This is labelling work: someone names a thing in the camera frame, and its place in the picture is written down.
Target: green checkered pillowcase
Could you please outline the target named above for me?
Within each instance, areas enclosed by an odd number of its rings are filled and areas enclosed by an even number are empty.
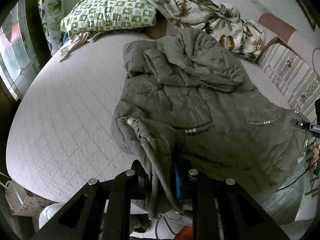
[[[62,19],[70,37],[81,32],[134,29],[156,24],[156,8],[147,0],[81,0]]]

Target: jacket pocket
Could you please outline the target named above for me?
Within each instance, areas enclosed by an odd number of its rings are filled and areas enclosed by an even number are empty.
[[[272,124],[273,122],[277,121],[280,118],[280,114],[274,116],[271,119],[266,118],[265,120],[262,119],[254,119],[254,118],[248,118],[247,124],[253,124],[253,125],[267,125]]]

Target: floor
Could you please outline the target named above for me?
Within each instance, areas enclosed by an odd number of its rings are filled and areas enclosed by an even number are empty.
[[[168,224],[174,233],[178,233],[184,227],[183,225],[174,224],[174,223],[171,223],[170,221],[168,221]],[[156,239],[155,227],[156,227],[156,221],[153,221],[152,227],[147,232],[145,232],[143,234],[138,234],[138,233],[133,232],[131,234],[131,236],[135,236],[138,238]],[[167,227],[163,218],[161,218],[161,220],[159,221],[157,232],[158,232],[159,239],[173,239],[174,238],[174,235],[170,232],[170,230]]]

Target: black metal frame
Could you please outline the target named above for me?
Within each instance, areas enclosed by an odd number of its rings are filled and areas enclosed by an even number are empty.
[[[189,163],[181,160],[177,166],[188,167]],[[183,198],[193,200],[193,240],[220,239],[216,201],[225,240],[289,240],[277,223],[233,179],[229,182],[209,179],[204,173],[196,171],[192,174],[185,169],[176,172],[180,185],[188,186],[184,187]],[[98,239],[107,199],[102,239],[129,240],[131,199],[143,200],[148,193],[148,177],[140,162],[135,160],[131,170],[113,180],[90,181],[32,240]]]
[[[131,169],[134,175],[122,172],[112,180],[85,184],[32,239],[98,239],[107,199],[103,239],[128,239],[131,199],[145,199],[148,189],[148,177],[139,161]]]

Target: bag handle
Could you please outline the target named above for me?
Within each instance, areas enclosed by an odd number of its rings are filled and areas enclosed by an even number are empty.
[[[3,183],[0,181],[0,185],[1,185],[2,187],[4,187],[5,189],[11,191],[11,189],[9,189],[9,188],[7,187],[7,186],[8,186],[8,182],[10,182],[10,181],[7,181],[6,184],[3,184]]]
[[[23,204],[23,201],[22,201],[22,199],[21,199],[21,197],[20,197],[20,194],[19,194],[19,192],[18,192],[18,190],[17,190],[17,186],[16,186],[17,184],[18,184],[18,183],[14,182],[12,186],[13,186],[13,189],[14,189],[14,191],[15,191],[15,193],[16,193],[19,201],[20,201],[20,203]]]
[[[0,172],[0,174],[3,175],[3,176],[5,176],[5,177],[7,177],[7,178],[9,178],[9,179],[11,179],[11,178],[8,177],[7,175],[3,174],[2,172]],[[4,187],[5,189],[7,189],[7,190],[10,191],[10,189],[8,188],[8,182],[10,182],[10,181],[7,181],[6,184],[3,184],[3,183],[0,181],[0,185],[1,185],[2,187]]]

